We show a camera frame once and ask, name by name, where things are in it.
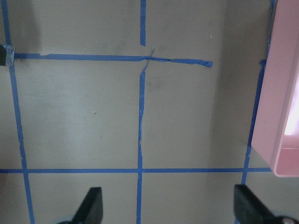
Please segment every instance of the pink container rim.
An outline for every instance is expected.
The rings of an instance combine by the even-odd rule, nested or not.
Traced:
[[[299,1],[279,0],[252,147],[279,177],[299,177]]]

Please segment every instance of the pink box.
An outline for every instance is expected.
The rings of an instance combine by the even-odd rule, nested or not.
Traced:
[[[279,177],[299,177],[299,0],[279,0],[252,147]]]

